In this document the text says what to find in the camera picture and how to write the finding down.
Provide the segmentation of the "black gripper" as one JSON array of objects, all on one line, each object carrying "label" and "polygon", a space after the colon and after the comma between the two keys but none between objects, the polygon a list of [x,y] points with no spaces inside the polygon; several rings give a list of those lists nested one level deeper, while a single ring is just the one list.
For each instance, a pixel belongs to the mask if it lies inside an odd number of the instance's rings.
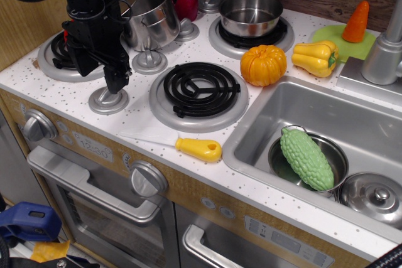
[{"label": "black gripper", "polygon": [[92,8],[69,6],[68,15],[71,20],[63,23],[63,29],[67,31],[67,49],[79,74],[85,77],[103,64],[107,89],[117,94],[128,85],[132,74],[120,42],[124,21],[118,0],[100,0]]}]

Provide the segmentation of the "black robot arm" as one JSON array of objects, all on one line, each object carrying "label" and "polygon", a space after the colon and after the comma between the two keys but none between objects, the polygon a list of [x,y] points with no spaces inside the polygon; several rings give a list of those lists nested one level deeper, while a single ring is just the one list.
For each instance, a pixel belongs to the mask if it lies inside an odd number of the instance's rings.
[{"label": "black robot arm", "polygon": [[85,77],[103,65],[108,90],[118,93],[131,74],[129,57],[120,41],[123,19],[119,1],[67,0],[67,13],[70,19],[62,28],[77,71]]}]

